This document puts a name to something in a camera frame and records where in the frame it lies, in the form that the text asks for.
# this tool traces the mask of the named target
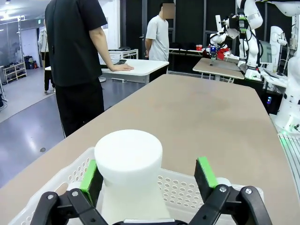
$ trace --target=human hand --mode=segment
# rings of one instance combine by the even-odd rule
[[[117,72],[117,71],[130,71],[130,70],[133,70],[134,68],[129,66],[128,64],[122,64],[122,65],[113,65],[109,69],[112,72]]]

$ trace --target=white shelf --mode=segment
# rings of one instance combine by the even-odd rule
[[[11,75],[11,74],[14,74],[16,71],[14,71],[14,72],[11,72],[11,73],[9,73],[9,74],[4,74],[5,76],[8,76],[8,75]]]
[[[6,74],[6,70],[7,70],[7,69],[14,69],[14,72],[11,72],[11,73],[9,73],[9,74]],[[21,75],[18,75],[18,73],[19,73],[20,71],[25,71],[25,73],[24,73],[24,74],[21,74]],[[19,77],[27,76],[26,67],[25,67],[25,62],[21,62],[21,63],[18,63],[18,64],[16,64],[16,65],[13,65],[13,66],[11,66],[11,67],[8,67],[8,68],[3,69],[3,74],[4,74],[4,76],[5,76],[5,79],[6,79],[5,81],[6,81],[7,83],[9,83],[9,82],[12,81],[12,80],[18,80]],[[8,79],[8,76],[13,75],[13,74],[15,74],[15,77],[12,78],[12,79]]]
[[[18,69],[17,72],[18,72],[18,71],[21,71],[21,70],[24,70],[24,69],[26,69],[26,68],[24,67],[24,68]]]
[[[20,62],[19,64],[13,65],[11,67],[4,68],[4,70],[11,69],[11,68],[17,67],[17,66],[22,65],[22,64],[24,64],[24,66],[25,66],[25,62]]]

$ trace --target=green gripper pad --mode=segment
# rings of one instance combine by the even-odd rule
[[[97,168],[96,161],[91,160],[80,184],[80,190],[85,194],[94,207],[97,205],[102,183],[103,177]]]
[[[215,174],[213,173],[206,157],[199,157],[196,160],[194,177],[199,187],[203,202],[205,203],[211,192],[218,185]]]

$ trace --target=man in black t-shirt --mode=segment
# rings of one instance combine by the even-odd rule
[[[52,0],[45,11],[53,80],[66,136],[104,112],[98,52],[111,71],[105,33],[107,24],[98,0]]]

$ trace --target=door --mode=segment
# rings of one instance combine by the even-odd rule
[[[147,32],[147,0],[121,1],[121,45],[139,50],[139,59],[145,59]]]

